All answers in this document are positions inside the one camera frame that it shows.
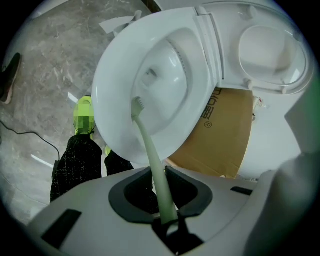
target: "black slot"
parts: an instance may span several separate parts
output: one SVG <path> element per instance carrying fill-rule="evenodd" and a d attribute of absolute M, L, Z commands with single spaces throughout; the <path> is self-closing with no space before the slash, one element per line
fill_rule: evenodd
<path fill-rule="evenodd" d="M 59 249 L 81 214 L 77 210 L 66 210 L 41 238 L 49 245 Z"/>
<path fill-rule="evenodd" d="M 171 225 L 177 225 L 178 229 L 171 234 L 167 234 Z M 195 234 L 189 233 L 185 218 L 179 213 L 178 221 L 172 221 L 164 225 L 161 224 L 160 219 L 155 219 L 152 229 L 175 255 L 183 255 L 204 243 Z"/>
<path fill-rule="evenodd" d="M 253 190 L 251 189 L 247 189 L 247 188 L 243 188 L 243 187 L 239 187 L 239 186 L 234 186 L 233 188 L 231 188 L 231 191 L 240 193 L 240 194 L 244 194 L 246 196 L 250 196 L 253 192 Z"/>

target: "cardboard box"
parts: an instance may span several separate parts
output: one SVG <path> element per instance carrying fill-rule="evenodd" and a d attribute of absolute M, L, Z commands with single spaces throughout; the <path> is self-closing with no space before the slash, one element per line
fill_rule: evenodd
<path fill-rule="evenodd" d="M 252 91 L 216 88 L 196 127 L 168 162 L 235 178 L 247 150 L 252 115 Z"/>

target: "shoe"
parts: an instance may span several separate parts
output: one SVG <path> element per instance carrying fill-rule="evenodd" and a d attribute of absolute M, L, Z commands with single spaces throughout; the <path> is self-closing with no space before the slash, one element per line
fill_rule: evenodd
<path fill-rule="evenodd" d="M 14 83 L 21 64 L 21 54 L 16 53 L 9 66 L 1 73 L 0 101 L 9 104 L 12 100 Z"/>
<path fill-rule="evenodd" d="M 93 138 L 95 129 L 94 107 L 91 96 L 84 96 L 75 105 L 73 111 L 75 134 L 86 134 Z"/>
<path fill-rule="evenodd" d="M 105 148 L 104 148 L 105 155 L 109 156 L 110 152 L 111 152 L 111 148 L 108 145 L 106 145 Z"/>

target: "toilet seat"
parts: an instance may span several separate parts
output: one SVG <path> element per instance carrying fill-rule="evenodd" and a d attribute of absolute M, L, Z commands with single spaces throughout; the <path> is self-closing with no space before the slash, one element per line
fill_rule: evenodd
<path fill-rule="evenodd" d="M 313 54 L 275 4 L 212 2 L 196 10 L 199 17 L 210 18 L 217 34 L 222 68 L 217 87 L 288 95 L 309 84 Z"/>
<path fill-rule="evenodd" d="M 245 10 L 249 19 L 243 19 L 239 9 Z M 262 79 L 263 72 L 251 68 L 264 62 L 248 55 L 243 42 L 252 42 L 251 37 L 261 32 L 259 26 L 262 32 L 286 30 L 294 40 L 299 39 L 305 66 L 296 81 L 272 83 Z M 115 153 L 134 163 L 148 163 L 140 132 L 131 119 L 131 100 L 142 97 L 145 109 L 141 120 L 163 160 L 188 138 L 215 86 L 296 93 L 312 77 L 311 56 L 294 24 L 269 7 L 217 2 L 158 12 L 125 28 L 102 55 L 92 88 L 95 122 Z M 276 59 L 275 54 L 266 67 Z M 290 57 L 288 60 L 280 71 L 290 67 Z"/>
<path fill-rule="evenodd" d="M 145 108 L 140 119 L 163 160 L 190 135 L 215 88 L 217 81 L 209 74 L 195 16 L 193 8 L 183 8 L 140 19 L 110 43 L 99 61 L 92 87 L 95 123 L 110 148 L 128 161 L 148 163 L 131 118 L 135 96 L 142 99 Z M 162 58 L 169 52 L 167 59 Z M 180 68 L 174 78 L 166 68 L 170 63 L 184 74 Z M 171 86 L 154 85 L 153 73 Z M 184 75 L 185 82 L 178 83 Z M 165 88 L 172 90 L 166 93 Z"/>

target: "black cable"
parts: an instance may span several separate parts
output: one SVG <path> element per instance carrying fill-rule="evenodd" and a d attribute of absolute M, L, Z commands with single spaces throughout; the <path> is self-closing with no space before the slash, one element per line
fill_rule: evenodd
<path fill-rule="evenodd" d="M 55 148 L 55 150 L 58 152 L 58 158 L 59 158 L 59 161 L 60 161 L 60 152 L 59 152 L 59 150 L 58 150 L 54 145 L 52 145 L 50 142 L 48 142 L 48 141 L 46 141 L 44 138 L 42 138 L 42 137 L 41 137 L 38 133 L 36 133 L 35 131 L 16 132 L 15 130 L 7 127 L 1 120 L 0 120 L 0 123 L 4 126 L 4 128 L 6 128 L 6 129 L 9 130 L 9 131 L 14 132 L 14 133 L 17 134 L 17 135 L 24 135 L 24 134 L 34 134 L 34 135 L 37 135 L 37 136 L 38 136 L 41 140 L 43 140 L 45 143 L 48 143 L 50 146 L 52 146 L 52 147 Z"/>

